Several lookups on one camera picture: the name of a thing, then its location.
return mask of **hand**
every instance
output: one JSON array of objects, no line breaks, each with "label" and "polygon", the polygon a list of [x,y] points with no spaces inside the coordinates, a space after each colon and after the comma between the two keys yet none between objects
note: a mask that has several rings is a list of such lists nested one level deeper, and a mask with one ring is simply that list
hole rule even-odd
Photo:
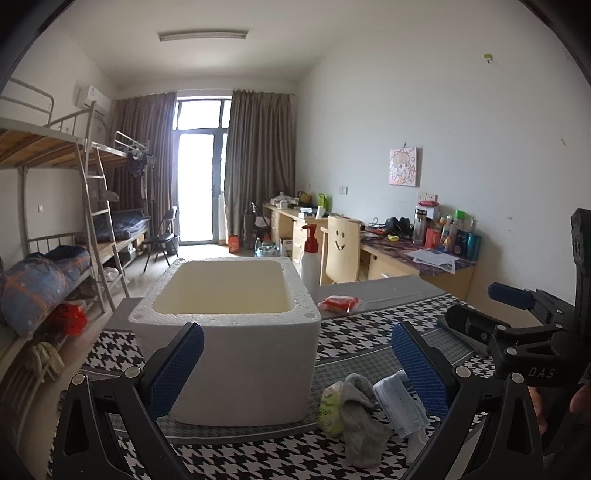
[{"label": "hand", "polygon": [[[534,404],[535,418],[538,420],[540,435],[546,433],[548,422],[544,416],[544,399],[536,387],[527,387],[530,391],[531,401]],[[591,387],[582,385],[578,392],[570,400],[569,410],[571,413],[591,414]]]},{"label": "hand", "polygon": [[572,413],[582,413],[589,417],[591,413],[591,387],[583,385],[570,400],[569,410]]},{"label": "hand", "polygon": [[544,399],[536,387],[527,387],[530,391],[531,401],[534,404],[535,418],[538,420],[538,428],[540,429],[540,435],[546,433],[548,430],[548,422],[544,416]]}]

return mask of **glass door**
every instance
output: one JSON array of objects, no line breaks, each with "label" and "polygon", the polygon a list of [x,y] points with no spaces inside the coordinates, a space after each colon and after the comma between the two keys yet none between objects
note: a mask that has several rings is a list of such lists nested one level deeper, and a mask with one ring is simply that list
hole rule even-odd
[{"label": "glass door", "polygon": [[219,241],[229,99],[181,99],[175,114],[178,232],[182,245]]}]

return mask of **air conditioner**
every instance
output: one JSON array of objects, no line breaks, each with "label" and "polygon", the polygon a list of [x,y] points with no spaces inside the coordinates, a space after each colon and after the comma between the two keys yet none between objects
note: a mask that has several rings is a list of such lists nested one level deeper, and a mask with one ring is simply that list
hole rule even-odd
[{"label": "air conditioner", "polygon": [[111,109],[111,100],[100,93],[92,85],[83,87],[78,92],[78,100],[76,106],[78,108],[88,108],[92,102],[96,102],[96,111],[102,115],[107,115]]}]

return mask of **headphones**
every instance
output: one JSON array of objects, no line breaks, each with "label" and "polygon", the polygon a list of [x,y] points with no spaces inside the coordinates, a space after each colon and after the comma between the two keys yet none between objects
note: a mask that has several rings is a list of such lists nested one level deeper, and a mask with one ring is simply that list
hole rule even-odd
[{"label": "headphones", "polygon": [[406,217],[391,217],[385,223],[386,233],[388,235],[399,235],[402,237],[410,237],[413,235],[413,228],[410,226],[410,220]]}]

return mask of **yellow bag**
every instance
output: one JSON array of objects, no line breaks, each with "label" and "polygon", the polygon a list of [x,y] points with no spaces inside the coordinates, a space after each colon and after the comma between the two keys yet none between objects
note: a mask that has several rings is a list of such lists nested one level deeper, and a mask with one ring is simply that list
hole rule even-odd
[{"label": "yellow bag", "polygon": [[338,437],[343,433],[343,423],[339,417],[340,393],[343,382],[338,381],[324,389],[320,399],[318,426],[327,435]]}]

